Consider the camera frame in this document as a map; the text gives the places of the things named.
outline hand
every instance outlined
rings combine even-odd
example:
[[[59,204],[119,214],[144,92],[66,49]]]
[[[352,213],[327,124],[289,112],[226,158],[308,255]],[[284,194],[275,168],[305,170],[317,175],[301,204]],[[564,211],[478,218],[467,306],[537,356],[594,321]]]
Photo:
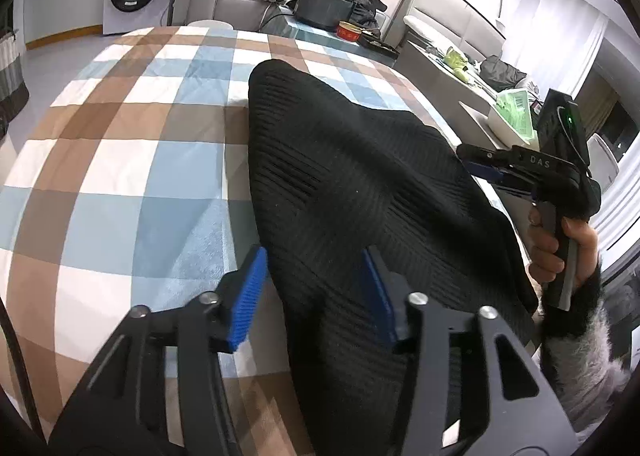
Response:
[[[564,261],[554,255],[559,247],[558,240],[542,228],[542,216],[535,207],[529,212],[529,223],[529,237],[534,244],[530,252],[532,263],[529,265],[529,274],[544,287],[562,272]],[[578,243],[575,292],[595,272],[598,264],[598,234],[587,222],[570,218],[562,218],[562,230],[568,238]]]

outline wooden baseboard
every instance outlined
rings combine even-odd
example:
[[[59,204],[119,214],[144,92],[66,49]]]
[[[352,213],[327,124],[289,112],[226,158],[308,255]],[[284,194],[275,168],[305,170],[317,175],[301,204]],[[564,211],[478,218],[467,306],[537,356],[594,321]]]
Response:
[[[93,25],[91,27],[82,27],[80,29],[65,30],[65,32],[59,32],[57,34],[51,34],[45,36],[39,40],[34,40],[27,43],[25,46],[27,50],[33,50],[39,46],[50,45],[51,43],[63,42],[66,40],[72,40],[75,38],[81,38],[82,36],[92,36],[94,34],[102,33],[102,25]]]

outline plaid tablecloth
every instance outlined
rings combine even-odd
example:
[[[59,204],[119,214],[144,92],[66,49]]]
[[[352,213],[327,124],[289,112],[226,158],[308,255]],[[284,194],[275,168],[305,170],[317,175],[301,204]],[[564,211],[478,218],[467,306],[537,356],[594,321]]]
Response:
[[[269,11],[265,16],[264,20],[266,21],[266,24],[260,32],[273,34],[274,36],[281,36],[283,38],[293,38],[309,43],[316,43],[316,45],[350,52],[356,56],[362,56],[363,58],[381,62],[388,66],[393,66],[396,62],[395,59],[379,54],[375,50],[371,50],[359,45],[358,43],[348,42],[339,38],[333,32],[316,29],[316,27],[301,23],[297,21],[292,14],[293,12],[287,8],[275,6],[273,10]]]
[[[47,433],[132,305],[183,305],[258,241],[250,200],[249,74],[277,58],[354,102],[411,110],[460,141],[409,81],[361,56],[267,34],[143,29],[101,52],[53,102],[0,192],[0,297]],[[488,194],[498,202],[489,188]],[[267,284],[249,338],[222,356],[245,456],[312,452]],[[166,368],[177,396],[175,353]],[[20,402],[0,341],[0,383]],[[170,414],[172,439],[180,441]]]

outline floor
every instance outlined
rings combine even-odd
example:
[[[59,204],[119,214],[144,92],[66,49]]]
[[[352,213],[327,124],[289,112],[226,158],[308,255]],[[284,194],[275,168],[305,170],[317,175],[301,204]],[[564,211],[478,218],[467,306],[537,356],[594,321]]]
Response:
[[[116,36],[87,36],[28,50],[21,56],[22,75],[30,93],[27,106],[9,124],[0,141],[0,186],[53,100]]]

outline black plastic bag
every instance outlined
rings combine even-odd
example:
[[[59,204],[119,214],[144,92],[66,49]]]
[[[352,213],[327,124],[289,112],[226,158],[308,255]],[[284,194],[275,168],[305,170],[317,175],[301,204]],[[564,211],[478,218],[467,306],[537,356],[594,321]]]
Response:
[[[505,63],[498,56],[489,56],[480,65],[480,78],[495,91],[515,88],[525,77],[527,74]]]

